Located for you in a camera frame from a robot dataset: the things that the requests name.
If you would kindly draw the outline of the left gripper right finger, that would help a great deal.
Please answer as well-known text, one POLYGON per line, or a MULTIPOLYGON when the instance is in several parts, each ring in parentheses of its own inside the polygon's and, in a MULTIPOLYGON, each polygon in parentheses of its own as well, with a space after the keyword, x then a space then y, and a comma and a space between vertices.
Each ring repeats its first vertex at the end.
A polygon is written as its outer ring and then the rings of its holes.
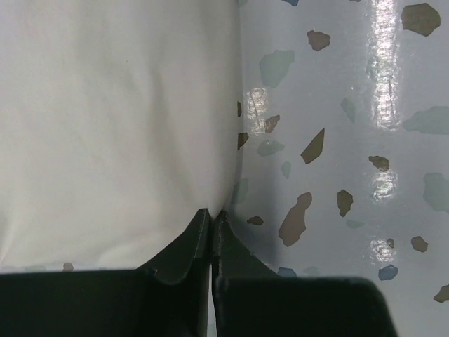
POLYGON ((386 300, 360 277, 283 277, 214 222, 212 295, 219 336, 396 336, 386 300))

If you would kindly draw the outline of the white t-shirt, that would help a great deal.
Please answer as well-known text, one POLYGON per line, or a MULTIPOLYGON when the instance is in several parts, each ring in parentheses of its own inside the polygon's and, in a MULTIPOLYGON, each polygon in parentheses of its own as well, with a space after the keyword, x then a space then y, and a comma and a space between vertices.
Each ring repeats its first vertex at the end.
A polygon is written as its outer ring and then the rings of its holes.
POLYGON ((1 2, 1 271, 131 269, 232 195, 235 1, 1 2))

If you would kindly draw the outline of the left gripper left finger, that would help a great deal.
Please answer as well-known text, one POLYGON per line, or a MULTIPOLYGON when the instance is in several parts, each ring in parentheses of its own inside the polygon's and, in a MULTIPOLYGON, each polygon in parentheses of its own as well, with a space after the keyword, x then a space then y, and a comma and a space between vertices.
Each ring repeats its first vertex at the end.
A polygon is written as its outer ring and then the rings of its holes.
POLYGON ((134 270, 1 276, 2 336, 204 336, 210 215, 134 270))

